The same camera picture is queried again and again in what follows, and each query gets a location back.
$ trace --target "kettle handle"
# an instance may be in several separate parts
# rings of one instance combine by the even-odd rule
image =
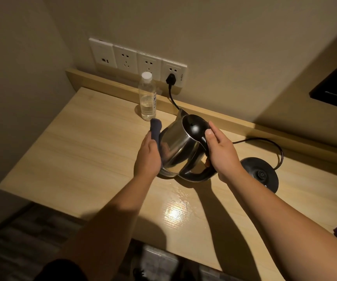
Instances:
[[[208,157],[210,166],[205,168],[201,173],[193,173],[192,169],[194,168],[195,164],[197,163],[199,156],[203,155],[203,149],[199,146],[197,151],[195,152],[193,158],[189,161],[189,163],[183,168],[183,170],[179,173],[179,176],[185,180],[191,182],[201,182],[207,181],[210,179],[214,174],[216,174],[216,170],[214,169],[213,165],[210,161],[210,151],[207,145],[205,136],[201,138],[201,146],[205,150],[205,155]]]

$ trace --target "white bottle cap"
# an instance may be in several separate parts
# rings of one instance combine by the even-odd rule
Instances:
[[[153,79],[153,75],[150,72],[144,72],[141,74],[144,82],[150,82]]]

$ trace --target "wall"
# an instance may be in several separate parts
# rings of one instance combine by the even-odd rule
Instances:
[[[74,94],[42,0],[0,0],[0,181]],[[0,191],[0,222],[28,202]]]
[[[337,146],[337,108],[308,97],[337,67],[337,51],[310,66],[337,38],[337,0],[44,2],[83,71],[98,37],[187,64],[179,100]]]

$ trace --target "black power cord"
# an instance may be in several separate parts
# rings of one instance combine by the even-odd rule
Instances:
[[[172,98],[172,95],[171,95],[171,88],[176,83],[176,77],[175,77],[175,75],[172,74],[172,73],[170,75],[168,75],[168,77],[166,79],[166,83],[168,84],[168,95],[170,96],[171,102],[175,105],[175,107],[177,109],[180,109],[177,106],[177,104],[175,103],[175,101],[174,101],[174,99]],[[251,140],[267,141],[267,142],[270,142],[270,143],[274,144],[279,149],[279,151],[280,151],[280,160],[278,162],[278,165],[274,168],[274,170],[277,170],[281,166],[281,164],[283,163],[283,160],[284,160],[283,149],[278,144],[276,144],[274,141],[272,141],[270,139],[267,139],[267,138],[262,138],[262,137],[246,138],[244,140],[234,142],[234,144],[238,144],[238,143],[242,143],[242,142],[246,142],[246,141],[251,141]]]
[[[280,160],[279,160],[278,165],[276,167],[274,167],[274,170],[277,170],[281,166],[281,164],[283,163],[283,160],[284,160],[283,149],[278,144],[276,144],[274,141],[272,141],[270,139],[267,139],[267,138],[262,138],[262,137],[246,138],[244,140],[236,141],[236,142],[233,142],[233,143],[235,145],[235,144],[238,144],[238,143],[242,143],[242,142],[246,142],[246,141],[251,141],[251,140],[267,141],[267,142],[270,142],[270,143],[274,144],[279,149],[279,151],[280,151]]]
[[[172,98],[172,95],[171,95],[171,88],[172,86],[176,83],[176,77],[174,74],[170,74],[168,75],[167,79],[166,79],[166,83],[168,84],[168,95],[170,96],[170,99],[171,99],[171,102],[175,105],[175,107],[177,109],[180,109],[177,104],[175,103],[174,99]]]

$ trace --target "kettle lid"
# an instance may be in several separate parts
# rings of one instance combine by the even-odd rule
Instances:
[[[201,141],[205,136],[206,129],[210,128],[205,119],[195,114],[185,115],[182,124],[185,132],[196,141]]]

